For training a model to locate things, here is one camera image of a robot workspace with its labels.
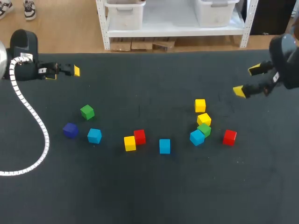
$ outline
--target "red cube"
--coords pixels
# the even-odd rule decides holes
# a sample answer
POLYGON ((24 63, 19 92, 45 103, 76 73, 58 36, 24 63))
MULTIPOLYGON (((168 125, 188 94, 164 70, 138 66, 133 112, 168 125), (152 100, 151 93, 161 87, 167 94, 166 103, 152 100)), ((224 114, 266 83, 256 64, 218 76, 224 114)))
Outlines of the red cube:
POLYGON ((235 144, 236 136, 237 136, 237 132, 226 130, 223 138, 223 144, 233 146, 235 144))
POLYGON ((135 136, 136 145, 145 144, 145 133, 143 129, 134 131, 134 136, 135 136))

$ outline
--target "white cable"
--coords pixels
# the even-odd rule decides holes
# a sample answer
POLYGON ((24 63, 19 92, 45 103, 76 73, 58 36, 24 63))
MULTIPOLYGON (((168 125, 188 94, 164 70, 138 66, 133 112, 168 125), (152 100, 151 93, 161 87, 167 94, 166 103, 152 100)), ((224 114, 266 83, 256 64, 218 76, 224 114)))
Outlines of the white cable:
POLYGON ((16 57, 10 62, 9 66, 9 75, 10 75, 10 80, 11 84, 13 85, 14 91, 17 94, 18 98, 20 101, 24 104, 24 106, 30 111, 32 116, 36 119, 38 125, 41 127, 43 135, 45 137, 45 148, 43 150, 43 154, 41 157, 30 167, 27 167, 22 170, 17 170, 17 171, 0 171, 0 176, 16 176, 16 175, 21 175, 24 173, 27 173, 33 169, 35 169, 41 162, 46 158, 46 155, 48 154, 49 146, 50 146, 50 139, 49 139, 49 134, 47 131, 46 126, 43 124, 43 121, 40 119, 40 117, 37 115, 35 110, 30 106, 30 104, 27 102, 27 100, 23 97, 23 94, 21 93, 18 84, 15 80, 14 76, 14 68, 17 63, 23 63, 23 62, 31 62, 32 60, 27 58, 27 57, 16 57))

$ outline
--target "cube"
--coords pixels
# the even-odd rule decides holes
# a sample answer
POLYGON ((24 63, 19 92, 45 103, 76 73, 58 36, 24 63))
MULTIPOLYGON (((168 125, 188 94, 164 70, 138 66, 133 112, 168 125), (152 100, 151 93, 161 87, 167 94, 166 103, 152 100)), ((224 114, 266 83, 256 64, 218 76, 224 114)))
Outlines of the cube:
POLYGON ((90 105, 86 105, 86 106, 82 107, 80 110, 81 110, 82 116, 86 120, 89 120, 90 118, 94 117, 94 111, 90 105))
POLYGON ((199 125, 197 129, 204 134, 205 138, 211 134, 211 127, 206 125, 205 123, 199 125))
POLYGON ((134 136, 135 136, 135 142, 136 145, 144 145, 145 144, 145 133, 144 130, 137 130, 134 131, 134 136))
POLYGON ((205 141, 205 135, 200 131, 196 130, 190 134, 190 141, 195 145, 199 146, 205 141))
POLYGON ((195 100, 195 112, 206 112, 206 100, 196 99, 195 100))
POLYGON ((136 150, 136 142, 134 136, 124 137, 123 139, 125 142, 125 148, 127 152, 136 150))
POLYGON ((160 139, 160 154, 170 154, 170 139, 160 139))
POLYGON ((87 138, 90 143, 99 144, 102 139, 101 130, 91 128, 88 132, 87 138))
POLYGON ((75 138, 79 133, 78 127, 72 123, 67 123, 66 126, 64 126, 63 131, 64 135, 70 139, 75 138))
POLYGON ((236 136, 237 136, 237 132, 226 130, 223 138, 223 144, 233 146, 235 144, 236 136))
POLYGON ((212 119, 210 118, 210 116, 207 113, 198 115, 198 117, 197 117, 198 125, 206 124, 206 125, 210 126, 211 122, 212 122, 212 119))

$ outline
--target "wooden floor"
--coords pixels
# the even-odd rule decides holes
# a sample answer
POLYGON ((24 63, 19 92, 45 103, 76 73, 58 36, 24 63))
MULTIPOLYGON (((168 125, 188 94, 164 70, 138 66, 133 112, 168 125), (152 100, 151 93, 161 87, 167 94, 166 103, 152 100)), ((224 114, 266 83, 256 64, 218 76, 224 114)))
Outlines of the wooden floor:
MULTIPOLYGON (((35 0, 37 17, 25 21, 22 0, 12 0, 15 10, 0 21, 0 40, 9 46, 12 33, 36 33, 40 53, 104 53, 95 0, 35 0)), ((247 49, 267 49, 273 36, 250 37, 247 49)), ((175 52, 239 50, 240 36, 182 37, 175 52)))

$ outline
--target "blue cube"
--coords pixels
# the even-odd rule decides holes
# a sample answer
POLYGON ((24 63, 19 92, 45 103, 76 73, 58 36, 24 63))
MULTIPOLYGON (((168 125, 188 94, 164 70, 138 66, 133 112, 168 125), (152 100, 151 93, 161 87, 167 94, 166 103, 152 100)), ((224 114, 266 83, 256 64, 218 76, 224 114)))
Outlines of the blue cube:
POLYGON ((99 129, 91 128, 87 137, 90 143, 99 144, 102 138, 102 133, 99 129))
POLYGON ((195 145, 198 146, 205 141, 205 135, 200 131, 196 130, 190 134, 190 141, 195 145))
POLYGON ((160 154, 170 154, 170 139, 160 139, 160 154))
POLYGON ((71 139, 75 138, 79 133, 77 126, 72 123, 67 123, 66 126, 64 126, 63 131, 64 135, 71 139))

